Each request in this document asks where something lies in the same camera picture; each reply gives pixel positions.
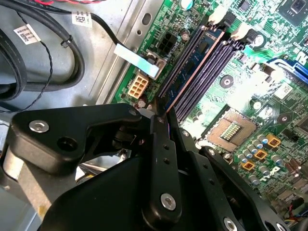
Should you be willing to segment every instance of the motherboard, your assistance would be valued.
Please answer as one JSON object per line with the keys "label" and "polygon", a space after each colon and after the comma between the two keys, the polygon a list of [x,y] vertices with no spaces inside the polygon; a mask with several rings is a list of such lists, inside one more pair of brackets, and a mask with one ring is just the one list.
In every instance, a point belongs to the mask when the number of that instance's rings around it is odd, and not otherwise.
{"label": "motherboard", "polygon": [[159,72],[131,65],[113,103],[161,98],[284,214],[308,192],[307,15],[306,0],[165,0],[138,50]]}

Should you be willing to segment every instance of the green circuit board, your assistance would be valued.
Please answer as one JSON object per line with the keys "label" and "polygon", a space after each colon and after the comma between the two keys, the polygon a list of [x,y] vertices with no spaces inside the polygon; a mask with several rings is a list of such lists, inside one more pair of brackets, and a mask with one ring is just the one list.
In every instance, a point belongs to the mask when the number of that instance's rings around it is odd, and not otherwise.
{"label": "green circuit board", "polygon": [[[290,17],[286,12],[289,9],[296,12],[294,1],[296,0],[194,0],[191,9],[183,10],[180,0],[165,0],[138,50],[139,55],[146,56],[150,51],[167,62],[157,80],[149,79],[149,85],[142,95],[144,107],[147,107],[185,49],[186,42],[182,40],[181,32],[186,29],[193,33],[204,17],[212,14],[219,5],[236,16],[227,30],[228,33],[235,31],[243,22],[258,33],[255,44],[247,45],[243,52],[238,52],[228,62],[180,125],[202,145],[213,146],[222,154],[230,153],[232,158],[229,162],[232,167],[261,194],[279,198],[286,203],[296,197],[296,194],[308,191],[308,171],[305,172],[308,129],[305,131],[304,128],[305,119],[308,118],[308,87],[285,76],[283,72],[269,79],[262,71],[262,65],[278,58],[298,61],[308,69],[308,9],[304,5],[297,9],[296,18]],[[166,32],[176,35],[178,40],[168,55],[162,55],[158,45]],[[138,68],[130,66],[113,103],[126,102],[138,107],[138,99],[128,95],[138,71]],[[233,77],[232,86],[228,88],[221,86],[225,76]],[[241,143],[228,150],[223,145],[211,142],[208,137],[231,111],[250,121],[250,125],[253,124],[255,128]],[[241,123],[234,125],[238,129],[245,128]],[[296,136],[296,141],[290,139],[290,134],[286,135],[286,131],[291,131]],[[253,157],[250,161],[255,166],[251,170],[243,168],[238,155],[257,140],[259,135],[269,134],[279,140],[279,145],[275,148],[264,145],[262,150],[266,152],[266,157],[262,160]],[[281,158],[282,164],[274,162],[272,157],[275,155]],[[292,158],[302,165],[302,171],[298,172],[299,177],[290,174],[283,165]],[[269,177],[264,178],[259,171],[261,166],[266,166],[271,171]],[[253,185],[248,180],[252,175],[259,180],[258,185]]]}

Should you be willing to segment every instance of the barcode label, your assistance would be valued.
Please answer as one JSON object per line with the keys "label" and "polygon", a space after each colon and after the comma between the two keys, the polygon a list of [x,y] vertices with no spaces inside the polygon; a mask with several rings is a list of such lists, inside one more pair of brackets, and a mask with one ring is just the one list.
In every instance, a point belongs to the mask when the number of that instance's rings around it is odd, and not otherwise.
{"label": "barcode label", "polygon": [[29,24],[15,29],[14,32],[25,43],[25,45],[40,41],[39,36],[35,33]]}
{"label": "barcode label", "polygon": [[283,83],[274,95],[283,100],[292,90],[293,88],[289,84]]}
{"label": "barcode label", "polygon": [[88,12],[72,12],[73,24],[92,28],[91,14]]}

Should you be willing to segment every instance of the screw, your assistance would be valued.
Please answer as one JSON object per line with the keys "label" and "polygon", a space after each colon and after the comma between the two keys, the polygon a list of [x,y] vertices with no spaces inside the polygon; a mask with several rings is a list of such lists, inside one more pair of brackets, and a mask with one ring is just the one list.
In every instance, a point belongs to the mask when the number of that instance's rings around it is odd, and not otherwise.
{"label": "screw", "polygon": [[161,197],[160,197],[160,201],[161,201],[163,207],[170,210],[170,211],[175,210],[175,208],[177,206],[174,198],[168,193],[162,194]]}
{"label": "screw", "polygon": [[211,155],[215,155],[215,152],[213,149],[209,149],[208,152],[211,154]]}
{"label": "screw", "polygon": [[128,112],[131,113],[133,116],[136,116],[136,115],[137,115],[137,113],[136,113],[135,110],[130,109]]}
{"label": "screw", "polygon": [[157,120],[162,124],[164,123],[164,120],[161,117],[158,117]]}
{"label": "screw", "polygon": [[223,155],[223,158],[225,158],[226,160],[230,159],[231,158],[231,153],[225,153]]}
{"label": "screw", "polygon": [[280,231],[286,231],[284,226],[282,226],[281,224],[277,223],[277,227]]}
{"label": "screw", "polygon": [[230,218],[224,218],[223,223],[225,223],[228,231],[237,231],[235,223]]}
{"label": "screw", "polygon": [[189,137],[189,133],[187,131],[183,130],[182,133],[184,134],[184,136]]}
{"label": "screw", "polygon": [[34,120],[29,124],[31,131],[44,133],[49,130],[49,125],[43,120]]}

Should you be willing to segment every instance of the small black wire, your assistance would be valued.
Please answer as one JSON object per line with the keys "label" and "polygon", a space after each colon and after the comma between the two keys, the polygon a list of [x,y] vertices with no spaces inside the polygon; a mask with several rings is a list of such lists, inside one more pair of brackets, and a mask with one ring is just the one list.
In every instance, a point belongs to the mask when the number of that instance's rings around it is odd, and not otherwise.
{"label": "small black wire", "polygon": [[[28,24],[27,20],[19,12],[17,12],[17,14],[23,20],[23,22],[25,24]],[[31,108],[34,104],[36,104],[37,101],[39,101],[42,98],[42,96],[43,96],[47,86],[51,82],[51,78],[52,78],[52,74],[53,74],[53,63],[52,63],[52,56],[51,56],[50,50],[48,49],[47,45],[44,42],[42,42],[42,41],[40,41],[40,43],[45,47],[46,52],[48,54],[49,61],[50,61],[50,75],[48,77],[47,82],[45,83],[45,85],[42,88],[42,90],[41,90],[40,94],[38,95],[38,97],[29,106],[27,106],[26,108],[21,109],[21,110],[17,110],[17,111],[2,111],[2,110],[0,110],[0,113],[19,113],[19,112],[24,112],[24,111],[28,110],[29,108]]]}

